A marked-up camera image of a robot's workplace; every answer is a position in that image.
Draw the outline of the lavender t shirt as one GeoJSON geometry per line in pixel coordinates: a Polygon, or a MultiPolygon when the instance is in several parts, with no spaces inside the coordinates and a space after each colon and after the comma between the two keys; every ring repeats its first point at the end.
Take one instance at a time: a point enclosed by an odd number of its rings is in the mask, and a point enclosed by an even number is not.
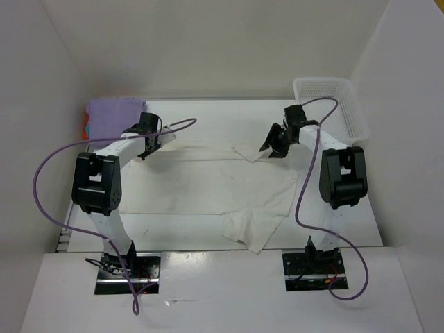
{"type": "Polygon", "coordinates": [[[124,130],[139,123],[140,114],[146,110],[141,99],[92,99],[87,110],[90,139],[120,138],[124,130]]]}

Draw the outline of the white t shirt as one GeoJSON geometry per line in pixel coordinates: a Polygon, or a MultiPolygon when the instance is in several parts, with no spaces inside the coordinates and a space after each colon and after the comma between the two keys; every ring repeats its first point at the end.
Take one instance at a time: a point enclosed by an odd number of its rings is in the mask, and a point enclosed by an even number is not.
{"type": "Polygon", "coordinates": [[[299,174],[252,146],[176,142],[126,166],[122,214],[221,215],[222,235],[259,253],[289,215],[299,174]]]}

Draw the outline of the orange t shirt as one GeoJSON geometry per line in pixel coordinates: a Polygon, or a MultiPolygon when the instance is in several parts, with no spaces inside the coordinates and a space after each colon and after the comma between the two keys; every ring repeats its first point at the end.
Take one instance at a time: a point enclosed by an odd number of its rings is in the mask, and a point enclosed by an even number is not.
{"type": "Polygon", "coordinates": [[[89,114],[86,111],[84,111],[83,133],[84,133],[85,127],[88,125],[89,125],[89,114]]]}

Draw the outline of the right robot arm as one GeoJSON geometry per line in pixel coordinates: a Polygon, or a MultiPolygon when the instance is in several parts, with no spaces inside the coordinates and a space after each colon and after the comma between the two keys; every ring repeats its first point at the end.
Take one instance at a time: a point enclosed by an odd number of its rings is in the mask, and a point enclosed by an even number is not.
{"type": "Polygon", "coordinates": [[[308,230],[324,232],[343,240],[344,237],[326,227],[307,225],[300,220],[300,209],[310,178],[316,164],[321,161],[318,190],[321,199],[331,210],[343,206],[353,207],[368,192],[366,162],[363,148],[347,146],[331,137],[322,129],[323,123],[337,107],[334,106],[321,120],[309,120],[301,104],[284,109],[283,124],[274,123],[260,151],[271,150],[270,158],[283,159],[289,154],[290,146],[300,144],[312,152],[307,176],[296,201],[296,223],[308,230]]]}

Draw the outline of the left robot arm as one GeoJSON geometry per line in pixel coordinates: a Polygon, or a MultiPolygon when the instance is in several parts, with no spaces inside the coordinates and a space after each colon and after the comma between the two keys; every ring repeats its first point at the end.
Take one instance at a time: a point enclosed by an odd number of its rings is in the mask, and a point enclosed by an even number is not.
{"type": "Polygon", "coordinates": [[[103,270],[120,268],[132,273],[137,268],[137,251],[127,235],[119,205],[123,196],[121,169],[134,159],[145,160],[160,148],[155,136],[162,120],[156,114],[143,112],[139,122],[126,129],[121,141],[95,153],[80,153],[76,159],[71,198],[74,204],[93,221],[103,235],[103,270]],[[152,137],[130,139],[132,135],[152,134],[152,137]]]}

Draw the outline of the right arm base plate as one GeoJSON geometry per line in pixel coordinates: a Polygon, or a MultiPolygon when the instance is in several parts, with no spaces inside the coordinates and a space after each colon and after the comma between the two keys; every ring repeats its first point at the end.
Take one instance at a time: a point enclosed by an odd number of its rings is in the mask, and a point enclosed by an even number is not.
{"type": "Polygon", "coordinates": [[[311,263],[302,252],[283,253],[282,261],[287,292],[328,290],[331,282],[332,290],[349,289],[340,253],[311,263]]]}

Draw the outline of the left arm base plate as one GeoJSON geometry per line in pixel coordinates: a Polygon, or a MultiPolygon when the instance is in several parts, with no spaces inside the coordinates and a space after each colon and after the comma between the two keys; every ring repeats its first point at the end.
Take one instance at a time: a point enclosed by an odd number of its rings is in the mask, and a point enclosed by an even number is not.
{"type": "MultiPolygon", "coordinates": [[[[95,295],[131,294],[128,281],[116,257],[109,258],[103,255],[100,260],[87,258],[85,261],[98,268],[95,295]]],[[[136,293],[139,295],[159,293],[160,264],[160,254],[154,253],[138,256],[135,268],[132,270],[127,268],[136,293]]]]}

